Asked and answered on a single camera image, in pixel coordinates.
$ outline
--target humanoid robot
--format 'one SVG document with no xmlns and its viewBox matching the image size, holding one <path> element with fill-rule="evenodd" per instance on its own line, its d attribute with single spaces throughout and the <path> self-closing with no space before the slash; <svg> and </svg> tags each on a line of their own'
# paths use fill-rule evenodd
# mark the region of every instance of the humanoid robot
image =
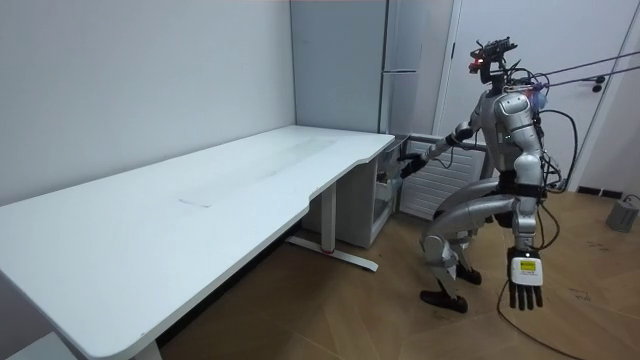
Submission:
<svg viewBox="0 0 640 360">
<path fill-rule="evenodd" d="M 479 71 L 482 83 L 491 83 L 491 89 L 480 96 L 470 120 L 424 153 L 398 159 L 410 160 L 401 171 L 404 179 L 482 131 L 489 156 L 500 172 L 497 179 L 480 180 L 449 196 L 420 238 L 427 266 L 440 286 L 440 291 L 422 291 L 420 298 L 460 313 L 467 312 L 468 305 L 456 293 L 454 280 L 461 278 L 475 285 L 482 282 L 465 256 L 465 244 L 491 217 L 502 227 L 513 229 L 515 244 L 507 251 L 510 306 L 520 310 L 542 307 L 542 262 L 533 240 L 536 211 L 545 196 L 543 135 L 532 106 L 536 100 L 507 81 L 504 53 L 516 46 L 506 38 L 472 52 L 475 62 L 469 67 L 471 72 Z M 500 70 L 492 71 L 492 63 Z"/>
</svg>

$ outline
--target robot leg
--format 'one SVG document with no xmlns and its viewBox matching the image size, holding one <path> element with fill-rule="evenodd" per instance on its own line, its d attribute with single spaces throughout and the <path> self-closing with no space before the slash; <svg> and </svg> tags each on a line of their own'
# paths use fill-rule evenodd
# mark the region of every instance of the robot leg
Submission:
<svg viewBox="0 0 640 360">
<path fill-rule="evenodd" d="M 420 239 L 420 246 L 431 273 L 438 280 L 440 291 L 422 291 L 420 298 L 431 305 L 460 313 L 467 311 L 466 300 L 458 296 L 453 285 L 458 254 L 445 234 L 477 229 L 488 216 L 511 210 L 515 201 L 511 195 L 493 195 L 455 206 L 431 223 Z"/>
<path fill-rule="evenodd" d="M 440 206 L 438 206 L 438 209 L 434 214 L 434 218 L 437 218 L 441 213 L 456 205 L 462 204 L 463 202 L 469 200 L 479 199 L 487 195 L 498 187 L 498 182 L 498 178 L 489 178 L 468 184 L 467 186 L 449 195 L 449 197 L 447 197 L 440 204 Z"/>
<path fill-rule="evenodd" d="M 447 197 L 440 206 L 438 206 L 434 219 L 456 205 L 469 200 L 481 198 L 496 190 L 498 182 L 498 178 L 483 179 L 456 191 Z M 482 283 L 482 275 L 473 269 L 471 262 L 464 253 L 464 250 L 467 248 L 472 237 L 477 234 L 477 230 L 477 228 L 474 228 L 469 229 L 469 231 L 461 231 L 445 236 L 451 245 L 451 250 L 453 250 L 458 256 L 459 263 L 456 265 L 456 276 L 474 285 L 480 285 Z"/>
</svg>

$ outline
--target gray cabinet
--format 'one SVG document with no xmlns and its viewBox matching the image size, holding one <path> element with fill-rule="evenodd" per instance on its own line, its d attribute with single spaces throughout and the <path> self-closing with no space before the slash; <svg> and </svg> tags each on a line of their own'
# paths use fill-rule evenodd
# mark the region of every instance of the gray cabinet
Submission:
<svg viewBox="0 0 640 360">
<path fill-rule="evenodd" d="M 424 6 L 291 2 L 297 124 L 409 135 Z"/>
</svg>

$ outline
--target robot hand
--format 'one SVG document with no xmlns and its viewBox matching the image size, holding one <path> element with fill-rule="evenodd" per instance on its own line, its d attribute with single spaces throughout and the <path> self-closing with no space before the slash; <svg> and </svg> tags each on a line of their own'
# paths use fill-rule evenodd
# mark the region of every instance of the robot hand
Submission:
<svg viewBox="0 0 640 360">
<path fill-rule="evenodd" d="M 542 307 L 542 261 L 534 250 L 523 251 L 511 247 L 507 250 L 507 276 L 509 277 L 509 306 L 529 310 Z"/>
<path fill-rule="evenodd" d="M 425 165 L 427 165 L 427 161 L 422 158 L 422 154 L 418 153 L 409 153 L 398 158 L 398 161 L 411 160 L 409 164 L 407 164 L 402 171 L 400 171 L 400 178 L 404 179 L 409 175 L 420 171 Z"/>
</svg>

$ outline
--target baseboard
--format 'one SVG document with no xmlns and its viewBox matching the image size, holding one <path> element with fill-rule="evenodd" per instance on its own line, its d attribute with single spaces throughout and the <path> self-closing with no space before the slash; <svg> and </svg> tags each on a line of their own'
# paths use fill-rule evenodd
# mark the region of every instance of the baseboard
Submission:
<svg viewBox="0 0 640 360">
<path fill-rule="evenodd" d="M 622 192 L 621 191 L 598 189 L 598 188 L 592 188 L 592 187 L 588 187 L 588 186 L 578 186 L 577 193 L 579 193 L 579 194 L 587 194 L 587 195 L 594 195 L 594 196 L 602 196 L 602 197 L 607 197 L 607 198 L 616 199 L 616 200 L 622 199 Z"/>
</svg>

